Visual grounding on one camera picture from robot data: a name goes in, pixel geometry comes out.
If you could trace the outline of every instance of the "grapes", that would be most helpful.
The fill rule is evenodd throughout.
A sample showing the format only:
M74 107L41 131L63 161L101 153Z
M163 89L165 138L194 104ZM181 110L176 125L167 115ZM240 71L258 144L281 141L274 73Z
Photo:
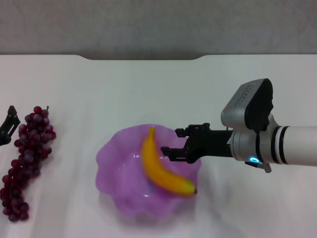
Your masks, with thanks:
M25 189L28 186L28 182L27 181L20 181L18 183L19 187L22 189Z
M18 161L20 163L21 166L24 166L25 165L25 160L24 160L24 156L18 158Z
M26 122L26 123L31 122L29 115L26 115L24 119L25 119L25 122Z
M3 210L2 210L3 214L5 214L6 216L8 216L10 214L10 209L5 207Z
M13 168L9 169L8 175L9 175L10 177L12 177L12 176L14 175L14 169L13 169Z
M50 154L52 152L52 148L51 147L47 147L46 151L47 151L48 154Z
M21 125L19 126L19 131L25 132L27 128L28 128L28 127L27 127L25 124L21 124Z
M26 221L26 220L29 219L29 214L28 214L27 212L20 213L19 219L20 219L21 221Z
M36 106L34 109L33 109L34 113L37 113L37 114L41 114L42 113L42 108L40 106Z
M24 151L24 156L27 155L27 154L34 155L34 151L30 150L30 149L27 149L27 150Z
M41 122L42 121L42 116L40 114L35 114L33 116L33 121L34 122Z
M43 118L47 118L49 116L49 111L46 109L43 109L41 114Z
M50 125L47 109L42 110L36 106L33 113L25 117L26 124L19 126L19 139L14 146L20 153L18 159L11 161L7 175L3 176L4 187L0 190L0 200L4 207L3 213L9 216L9 220L16 222L29 218L29 204L24 202L22 190L25 189L31 179L41 174L42 160L52 153L52 148L46 146L50 140L56 138L53 126Z
M16 214L10 214L9 215L9 221L11 222L17 222L19 220L19 218L17 217Z
M40 170L34 170L33 173L34 173L33 176L36 178L36 177L38 177L41 174L41 171Z
M51 132L52 134L52 140L56 138L56 133L54 131Z
M33 129L36 129L37 124L36 124L36 122L33 121L33 122L28 123L27 127L28 127L28 130L32 131Z
M19 163L18 160L12 160L12 161L11 161L11 166L12 166L13 168L15 168L15 167L17 167L17 166L20 166L20 163Z
M36 129L33 129L33 130L31 130L31 132L30 132L30 136L32 136L32 135L34 135L34 134L37 134L38 133L38 131L36 130Z
M38 149L38 155L43 158L46 155L46 150L44 148Z
M47 132L52 132L53 131L53 126L52 125L47 125L45 127L45 129L46 129Z
M41 132L46 132L46 129L44 126L39 126L38 127L38 132L41 133Z
M35 115L35 113L30 113L29 117L31 120L33 120L34 115Z
M26 135L24 135L24 134L20 136L20 142L21 142L22 144L25 144L26 141L27 141L27 139L28 139L28 137L27 137Z
M4 183L10 183L11 181L12 181L12 179L9 175L5 175L2 177L2 182L4 182Z
M25 150L24 146L21 145L21 146L19 147L19 153L20 153L20 154L24 154L24 150Z
M44 119L43 119L43 124L44 124L44 125L49 125L49 124L50 124L50 119L44 118Z
M11 200L11 206L17 208L21 204L20 198L14 198Z
M31 139L32 139L33 141L35 141L35 142L39 142L39 141L41 140L41 137L40 137L39 134L33 134L33 135L31 136Z
M25 162L27 162L27 163L31 163L31 162L33 162L33 160L34 160L34 156L31 155L31 154L26 154L26 155L24 156L24 160L25 160Z
M46 136L46 134L43 133L43 132L40 134L40 137L41 137L41 141L46 141L47 138L48 138L48 137Z
M28 147L30 148L30 149L35 149L35 147L36 147L36 142L35 141L29 141L29 143L28 143Z
M13 192L12 192L12 195L14 196L14 197L20 197L21 196L21 190L19 190L19 189L15 189L15 190L13 190Z
M53 136L52 136L51 133L47 133L47 134L46 134L46 137L47 137L47 140L51 140Z
M28 177L29 179L33 177L33 171L32 170L27 170L25 171L25 176Z
M20 140L15 140L15 142L14 142L14 146L15 147L20 147L22 145L22 143L21 143L21 141Z
M28 212L30 209L29 204L27 202L22 202L20 205L21 212Z

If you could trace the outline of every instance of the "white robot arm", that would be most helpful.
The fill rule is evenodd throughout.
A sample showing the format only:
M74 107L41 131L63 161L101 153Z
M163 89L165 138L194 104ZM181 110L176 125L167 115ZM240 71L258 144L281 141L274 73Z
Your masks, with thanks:
M171 161L194 163L203 156L233 157L271 172L270 164L317 166L317 126L279 126L273 115L269 79L240 86L221 113L233 130L210 130L209 123L175 130L188 137L184 148L162 147Z

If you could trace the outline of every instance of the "yellow banana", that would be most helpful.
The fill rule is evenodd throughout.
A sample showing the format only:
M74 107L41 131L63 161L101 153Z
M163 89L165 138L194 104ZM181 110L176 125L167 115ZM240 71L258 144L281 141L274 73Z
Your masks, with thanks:
M168 171L161 163L155 143L155 127L150 127L142 146L142 162L145 174L156 185L178 195L197 193L195 185L186 178Z

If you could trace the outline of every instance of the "wavy glass bowl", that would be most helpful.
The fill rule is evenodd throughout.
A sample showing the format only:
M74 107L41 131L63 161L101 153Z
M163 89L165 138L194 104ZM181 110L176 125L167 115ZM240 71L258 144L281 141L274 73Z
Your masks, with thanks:
M183 148L186 138L161 125L144 124L118 131L97 153L96 187L109 194L117 209L125 215L149 212L157 217L171 215L188 197L174 195L149 181L143 173L141 148L150 126L155 126L158 148ZM170 171L182 175L197 185L201 161L194 164L171 162L160 154Z

